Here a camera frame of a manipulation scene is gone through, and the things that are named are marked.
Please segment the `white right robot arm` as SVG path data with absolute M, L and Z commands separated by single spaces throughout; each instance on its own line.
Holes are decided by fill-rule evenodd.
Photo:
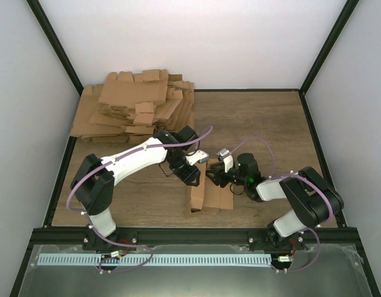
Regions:
M 266 178 L 253 154 L 242 153 L 237 161 L 235 164 L 231 155 L 221 152 L 218 161 L 207 166 L 206 175 L 219 187 L 242 186 L 247 197 L 256 202 L 289 202 L 291 210 L 267 227 L 267 243 L 274 249 L 282 249 L 293 234 L 330 221 L 344 207 L 339 193 L 313 167 Z

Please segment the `brown cardboard box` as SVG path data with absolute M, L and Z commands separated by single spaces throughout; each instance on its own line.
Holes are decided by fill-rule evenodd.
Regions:
M 196 164 L 201 172 L 200 184 L 197 187 L 187 187 L 185 217 L 212 215 L 220 211 L 233 210 L 234 194 L 230 191 L 229 184 L 224 188 L 216 186 L 205 174 L 211 165 L 217 163 L 218 160 L 214 158 L 204 164 Z

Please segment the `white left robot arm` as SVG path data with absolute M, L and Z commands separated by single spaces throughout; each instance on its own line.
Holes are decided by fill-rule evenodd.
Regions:
M 190 160 L 186 150 L 199 141 L 193 128 L 186 126 L 178 133 L 160 131 L 145 142 L 109 157 L 91 154 L 83 160 L 71 183 L 71 193 L 82 205 L 93 229 L 98 232 L 97 242 L 106 250 L 119 242 L 116 224 L 109 206 L 114 187 L 128 176 L 151 165 L 168 162 L 169 169 L 188 186 L 198 186 L 200 170 Z

